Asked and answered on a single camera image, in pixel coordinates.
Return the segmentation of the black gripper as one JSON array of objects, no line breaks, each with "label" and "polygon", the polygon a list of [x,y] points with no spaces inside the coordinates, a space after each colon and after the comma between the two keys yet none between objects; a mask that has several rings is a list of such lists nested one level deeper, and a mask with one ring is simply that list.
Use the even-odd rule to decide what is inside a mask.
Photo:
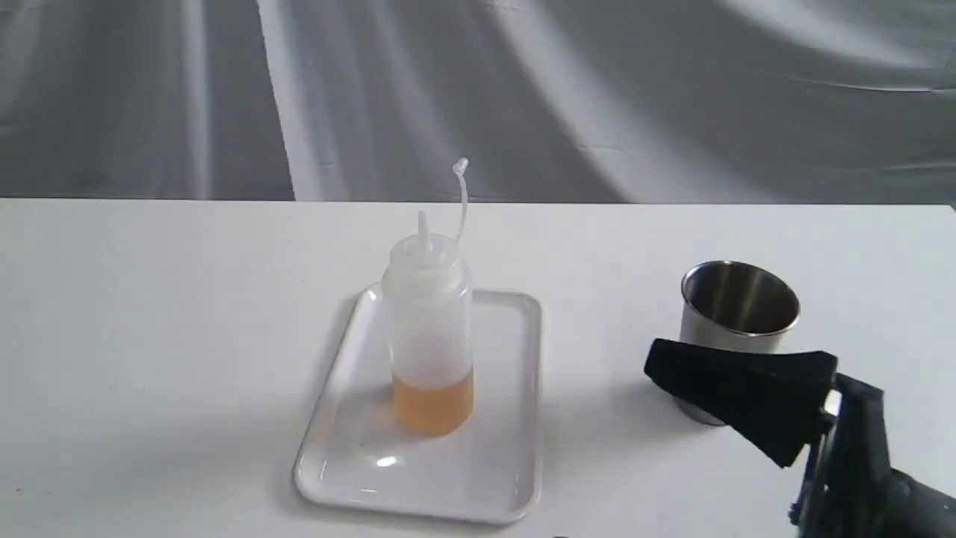
[{"label": "black gripper", "polygon": [[[655,339],[643,371],[674,398],[726,423],[776,466],[792,466],[810,444],[789,510],[798,537],[881,537],[891,476],[884,391],[845,374],[834,377],[838,364],[820,350],[765,354]],[[833,383],[839,409],[827,431],[822,409]]]}]

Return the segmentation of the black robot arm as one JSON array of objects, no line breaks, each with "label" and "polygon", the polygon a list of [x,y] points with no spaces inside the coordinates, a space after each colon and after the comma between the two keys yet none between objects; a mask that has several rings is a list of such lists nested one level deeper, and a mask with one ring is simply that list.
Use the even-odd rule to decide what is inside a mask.
[{"label": "black robot arm", "polygon": [[884,392],[821,350],[765,354],[656,339],[643,371],[781,468],[809,455],[788,517],[799,537],[952,537],[953,497],[891,466]]}]

